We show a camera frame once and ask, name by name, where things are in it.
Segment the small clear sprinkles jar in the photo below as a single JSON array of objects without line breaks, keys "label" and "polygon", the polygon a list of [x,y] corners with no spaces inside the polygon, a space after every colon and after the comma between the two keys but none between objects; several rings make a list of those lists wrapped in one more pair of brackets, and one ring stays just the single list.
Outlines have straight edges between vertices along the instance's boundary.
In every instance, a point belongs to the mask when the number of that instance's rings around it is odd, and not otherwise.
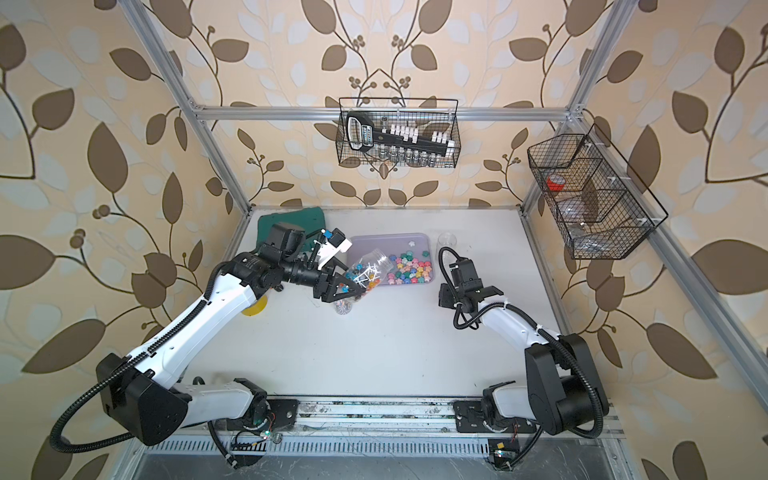
[{"label": "small clear sprinkles jar", "polygon": [[354,302],[349,299],[337,300],[333,303],[334,310],[338,315],[347,315],[351,312]]}]

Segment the red lid candy jar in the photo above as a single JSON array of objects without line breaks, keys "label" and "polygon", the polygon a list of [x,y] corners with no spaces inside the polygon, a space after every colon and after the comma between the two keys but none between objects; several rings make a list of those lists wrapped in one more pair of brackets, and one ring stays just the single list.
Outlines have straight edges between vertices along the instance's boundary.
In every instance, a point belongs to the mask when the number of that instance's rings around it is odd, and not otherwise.
[{"label": "red lid candy jar", "polygon": [[388,285],[396,264],[381,250],[374,249],[349,265],[345,277],[366,292]]}]

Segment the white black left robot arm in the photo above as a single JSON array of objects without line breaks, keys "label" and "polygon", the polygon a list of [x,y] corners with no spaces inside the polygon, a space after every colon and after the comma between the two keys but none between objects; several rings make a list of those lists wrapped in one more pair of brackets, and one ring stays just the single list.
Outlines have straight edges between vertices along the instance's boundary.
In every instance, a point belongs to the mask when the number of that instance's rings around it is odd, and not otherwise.
[{"label": "white black left robot arm", "polygon": [[[337,273],[338,253],[352,242],[339,229],[320,230],[308,257],[301,250],[303,229],[277,223],[266,241],[219,263],[195,303],[167,327],[126,356],[110,354],[97,366],[98,382],[77,398],[54,423],[49,444],[60,453],[85,453],[132,438],[153,446],[177,430],[219,419],[253,416],[265,392],[236,378],[220,386],[185,385],[189,364],[222,329],[268,291],[284,284],[309,287],[314,298],[333,303],[360,296],[364,288]],[[74,444],[64,438],[66,425],[93,398],[124,433],[103,440]]]}]

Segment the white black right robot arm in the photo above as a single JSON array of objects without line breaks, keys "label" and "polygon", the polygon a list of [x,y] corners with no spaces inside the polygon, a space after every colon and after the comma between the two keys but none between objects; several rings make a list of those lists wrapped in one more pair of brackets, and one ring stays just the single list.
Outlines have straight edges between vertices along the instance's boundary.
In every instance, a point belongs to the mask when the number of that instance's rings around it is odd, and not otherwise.
[{"label": "white black right robot arm", "polygon": [[543,434],[570,432],[580,438],[600,438],[610,407],[591,351],[578,334],[554,332],[522,308],[510,303],[495,286],[485,286],[474,262],[443,246],[437,264],[444,282],[438,305],[453,312],[459,331],[487,327],[523,354],[525,382],[501,382],[486,388],[481,397],[487,429],[503,432],[505,422],[520,419],[534,425],[524,446],[497,448],[489,462],[497,471],[513,471]]}]

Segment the pile of star candies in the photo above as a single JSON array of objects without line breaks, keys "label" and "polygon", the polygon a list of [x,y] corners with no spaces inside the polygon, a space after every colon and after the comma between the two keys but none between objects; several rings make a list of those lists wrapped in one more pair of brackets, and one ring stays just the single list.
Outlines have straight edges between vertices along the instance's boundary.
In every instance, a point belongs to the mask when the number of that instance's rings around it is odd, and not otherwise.
[{"label": "pile of star candies", "polygon": [[386,281],[392,286],[428,284],[434,280],[434,265],[428,244],[417,240],[405,240],[385,251],[393,269]]}]

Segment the green plastic tool case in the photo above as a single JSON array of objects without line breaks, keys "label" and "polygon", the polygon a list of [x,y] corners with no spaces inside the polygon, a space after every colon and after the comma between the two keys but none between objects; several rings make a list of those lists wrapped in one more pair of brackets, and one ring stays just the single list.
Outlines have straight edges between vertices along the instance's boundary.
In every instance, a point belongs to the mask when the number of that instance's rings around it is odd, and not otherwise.
[{"label": "green plastic tool case", "polygon": [[319,207],[263,215],[257,220],[256,246],[260,246],[267,239],[270,229],[277,223],[294,225],[303,229],[307,235],[326,227],[324,212]]}]

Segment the lilac plastic tray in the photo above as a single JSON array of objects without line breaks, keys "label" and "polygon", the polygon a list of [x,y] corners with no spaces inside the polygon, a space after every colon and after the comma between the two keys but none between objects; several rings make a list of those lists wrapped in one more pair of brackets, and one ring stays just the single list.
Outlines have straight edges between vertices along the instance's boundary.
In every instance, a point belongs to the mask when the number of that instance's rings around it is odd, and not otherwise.
[{"label": "lilac plastic tray", "polygon": [[[362,255],[369,253],[374,249],[379,249],[385,254],[388,246],[395,246],[397,243],[405,240],[425,242],[428,244],[428,249],[430,250],[429,238],[422,233],[363,235],[351,238],[352,246],[346,253],[346,263],[350,265],[352,262],[357,261]],[[436,265],[434,262],[433,265],[436,274]]]}]

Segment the yellow tape roll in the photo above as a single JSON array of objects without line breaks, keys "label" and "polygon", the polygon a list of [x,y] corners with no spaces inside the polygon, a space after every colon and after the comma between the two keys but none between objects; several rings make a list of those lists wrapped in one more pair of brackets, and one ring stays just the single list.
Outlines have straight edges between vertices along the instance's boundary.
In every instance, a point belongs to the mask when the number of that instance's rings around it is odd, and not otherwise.
[{"label": "yellow tape roll", "polygon": [[242,314],[247,317],[253,317],[259,315],[267,306],[268,298],[266,296],[261,297],[253,305],[245,308]]}]

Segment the red item in basket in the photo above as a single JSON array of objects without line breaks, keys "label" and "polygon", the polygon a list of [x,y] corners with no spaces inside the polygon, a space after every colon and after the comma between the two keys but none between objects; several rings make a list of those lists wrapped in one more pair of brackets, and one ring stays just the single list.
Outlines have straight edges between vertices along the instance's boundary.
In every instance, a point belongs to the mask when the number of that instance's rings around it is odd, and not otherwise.
[{"label": "red item in basket", "polygon": [[546,178],[546,186],[553,194],[561,192],[567,184],[566,179],[558,174],[549,175]]}]

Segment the black socket set rack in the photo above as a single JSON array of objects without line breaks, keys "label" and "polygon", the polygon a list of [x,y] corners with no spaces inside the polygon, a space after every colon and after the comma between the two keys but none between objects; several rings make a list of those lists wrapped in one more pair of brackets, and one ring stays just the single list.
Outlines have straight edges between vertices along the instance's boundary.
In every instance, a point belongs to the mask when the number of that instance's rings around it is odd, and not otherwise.
[{"label": "black socket set rack", "polygon": [[394,148],[427,158],[457,158],[461,140],[452,113],[416,110],[343,110],[336,142],[364,155]]}]

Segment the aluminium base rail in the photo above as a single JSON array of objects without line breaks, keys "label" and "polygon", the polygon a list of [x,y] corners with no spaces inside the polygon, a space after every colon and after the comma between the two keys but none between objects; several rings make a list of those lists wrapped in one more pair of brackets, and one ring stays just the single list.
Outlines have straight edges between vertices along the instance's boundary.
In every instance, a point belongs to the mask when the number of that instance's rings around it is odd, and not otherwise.
[{"label": "aluminium base rail", "polygon": [[[477,397],[276,396],[270,405],[277,413],[276,433],[254,445],[254,435],[243,433],[235,455],[248,460],[275,458],[447,458],[489,459],[498,443],[517,441],[522,447],[536,430],[533,420],[505,421],[488,427]],[[542,434],[526,458],[554,447],[556,458],[570,461],[576,447],[594,447],[611,468],[629,464],[626,438],[616,415],[605,419],[597,440],[571,432]],[[202,456],[223,460],[202,427],[172,435],[146,447],[133,440],[125,447],[121,466],[138,466],[148,455]]]}]

